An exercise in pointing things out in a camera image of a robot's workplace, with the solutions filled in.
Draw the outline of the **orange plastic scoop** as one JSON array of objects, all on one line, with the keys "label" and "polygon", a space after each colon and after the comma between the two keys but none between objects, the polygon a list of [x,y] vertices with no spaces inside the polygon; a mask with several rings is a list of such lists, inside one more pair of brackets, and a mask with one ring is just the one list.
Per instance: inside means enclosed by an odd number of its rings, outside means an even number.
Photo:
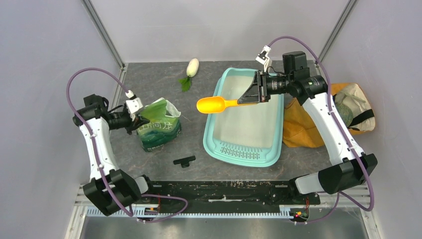
[{"label": "orange plastic scoop", "polygon": [[238,106],[237,100],[226,100],[221,96],[206,97],[197,101],[196,107],[203,114],[219,114],[226,108]]}]

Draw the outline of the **teal plastic litter box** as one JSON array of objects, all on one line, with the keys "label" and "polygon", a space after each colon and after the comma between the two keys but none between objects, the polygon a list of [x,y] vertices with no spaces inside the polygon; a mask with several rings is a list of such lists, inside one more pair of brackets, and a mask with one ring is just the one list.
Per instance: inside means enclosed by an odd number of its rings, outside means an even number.
[{"label": "teal plastic litter box", "polygon": [[281,154],[283,118],[283,95],[275,95],[267,103],[209,114],[203,147],[211,157],[226,163],[271,166]]}]

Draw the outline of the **green litter bag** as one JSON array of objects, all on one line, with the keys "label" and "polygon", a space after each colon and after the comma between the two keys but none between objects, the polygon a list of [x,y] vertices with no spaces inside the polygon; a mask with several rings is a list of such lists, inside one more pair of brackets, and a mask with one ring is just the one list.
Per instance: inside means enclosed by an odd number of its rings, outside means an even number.
[{"label": "green litter bag", "polygon": [[181,112],[165,98],[147,105],[140,115],[150,121],[136,131],[142,149],[146,152],[174,140],[181,132]]}]

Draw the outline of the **black bag clip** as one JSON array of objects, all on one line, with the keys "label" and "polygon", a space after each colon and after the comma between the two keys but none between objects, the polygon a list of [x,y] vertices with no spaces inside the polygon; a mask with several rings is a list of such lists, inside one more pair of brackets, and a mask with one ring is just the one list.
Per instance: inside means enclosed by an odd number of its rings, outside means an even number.
[{"label": "black bag clip", "polygon": [[173,164],[180,165],[181,168],[187,168],[190,166],[190,162],[195,161],[195,160],[196,160],[196,157],[193,155],[193,156],[189,156],[185,158],[176,159],[173,161]]}]

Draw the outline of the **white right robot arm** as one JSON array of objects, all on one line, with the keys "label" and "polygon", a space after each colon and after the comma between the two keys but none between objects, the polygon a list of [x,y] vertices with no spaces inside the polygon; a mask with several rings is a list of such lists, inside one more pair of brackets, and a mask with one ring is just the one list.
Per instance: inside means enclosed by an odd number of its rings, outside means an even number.
[{"label": "white right robot arm", "polygon": [[293,51],[283,54],[284,73],[270,75],[255,71],[253,81],[238,104],[268,102],[272,95],[289,94],[298,100],[313,120],[325,143],[331,166],[317,173],[289,181],[288,199],[299,204],[314,192],[334,194],[366,182],[378,164],[374,154],[366,154],[356,143],[338,111],[321,75],[311,76],[306,54]]}]

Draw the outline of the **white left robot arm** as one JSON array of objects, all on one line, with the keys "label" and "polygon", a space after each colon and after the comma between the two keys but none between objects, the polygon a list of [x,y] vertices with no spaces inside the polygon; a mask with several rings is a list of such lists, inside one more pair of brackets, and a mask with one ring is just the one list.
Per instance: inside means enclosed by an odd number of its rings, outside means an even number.
[{"label": "white left robot arm", "polygon": [[85,97],[84,104],[85,107],[73,117],[74,124],[84,136],[90,160],[90,180],[83,186],[83,192],[105,216],[120,210],[133,216],[132,204],[138,200],[153,202],[156,190],[146,175],[134,179],[119,169],[109,132],[123,128],[132,134],[150,121],[139,114],[132,115],[126,104],[121,106],[120,112],[109,110],[108,100],[99,95]]}]

